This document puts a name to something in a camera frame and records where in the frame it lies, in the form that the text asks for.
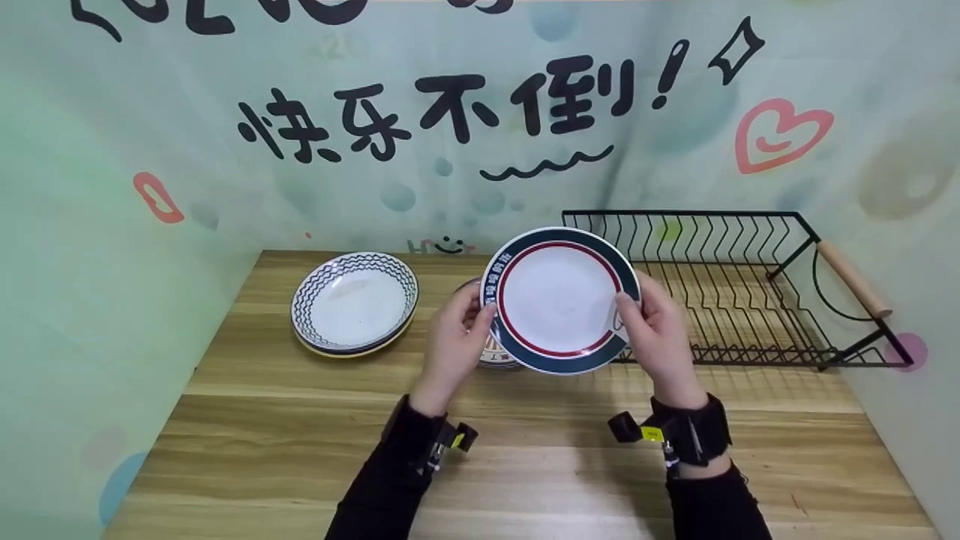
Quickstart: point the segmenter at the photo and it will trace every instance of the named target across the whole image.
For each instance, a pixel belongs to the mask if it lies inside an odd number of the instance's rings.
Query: red lips drawing
[[[787,154],[777,156],[766,161],[751,162],[750,156],[747,152],[747,139],[750,135],[750,126],[754,123],[754,120],[756,120],[758,116],[764,112],[767,112],[768,110],[776,112],[780,117],[777,120],[777,135],[783,135],[807,122],[815,122],[817,124],[817,133],[814,134],[810,140],[797,147],[792,152],[788,152]],[[736,142],[734,143],[736,150],[736,165],[739,167],[741,173],[754,174],[772,169],[774,167],[779,167],[789,163],[790,161],[798,160],[802,158],[804,154],[809,152],[811,148],[816,146],[817,143],[824,138],[824,136],[827,135],[827,132],[830,130],[831,126],[833,126],[833,113],[828,110],[814,109],[806,110],[800,114],[795,114],[793,104],[789,101],[783,98],[768,99],[764,102],[761,102],[756,107],[748,110],[740,120],[740,125],[736,127]],[[770,143],[767,141],[765,136],[759,137],[755,142],[755,147],[757,150],[763,152],[764,154],[775,154],[777,152],[782,152],[792,145],[792,140]]]
[[[170,208],[169,210],[160,209],[160,207],[156,205],[156,199],[147,191],[147,186],[159,196],[163,204]],[[170,194],[167,193],[167,189],[163,187],[163,182],[156,176],[147,172],[136,173],[136,175],[133,176],[133,189],[136,189],[136,192],[143,197],[143,201],[147,203],[147,207],[154,213],[156,219],[163,223],[179,223],[183,221],[183,212],[177,208],[174,200],[171,199]]]

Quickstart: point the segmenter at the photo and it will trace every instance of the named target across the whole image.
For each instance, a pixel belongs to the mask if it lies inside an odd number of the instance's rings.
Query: black sleeve
[[[770,530],[736,466],[712,479],[668,479],[677,540],[769,540]]]
[[[376,446],[350,485],[326,533],[326,540],[403,540],[410,533],[430,477],[411,467],[433,445],[437,419],[406,403],[387,438]]]

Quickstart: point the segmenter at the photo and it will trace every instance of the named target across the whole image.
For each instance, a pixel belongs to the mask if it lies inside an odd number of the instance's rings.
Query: wooden handle
[[[894,311],[887,306],[880,295],[876,294],[856,267],[840,254],[840,250],[836,246],[831,242],[821,240],[817,243],[817,251],[830,265],[830,268],[837,273],[837,276],[840,276],[840,279],[847,284],[853,296],[867,309],[870,316],[876,319],[885,319],[893,314]]]

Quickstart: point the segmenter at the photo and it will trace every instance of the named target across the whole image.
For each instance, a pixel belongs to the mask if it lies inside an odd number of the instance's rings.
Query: white plate
[[[357,355],[406,327],[417,305],[413,271],[382,253],[351,253],[315,268],[294,294],[294,330],[321,353]]]
[[[566,227],[522,234],[493,256],[481,304],[497,302],[491,333],[517,361],[558,375],[585,373],[627,346],[613,296],[639,300],[630,262],[603,238]]]

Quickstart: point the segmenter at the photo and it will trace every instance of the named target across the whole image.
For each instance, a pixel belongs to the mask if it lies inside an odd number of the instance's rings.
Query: exclamation mark
[[[689,48],[690,42],[686,39],[681,39],[674,44],[673,50],[670,51],[670,58],[666,59],[663,73],[660,74],[660,82],[657,83],[657,91],[661,95],[654,100],[654,109],[663,109],[663,106],[666,105],[666,96],[662,94],[669,92],[670,88],[673,87],[674,81],[677,80],[677,74],[680,73],[680,66],[684,65],[686,50]]]

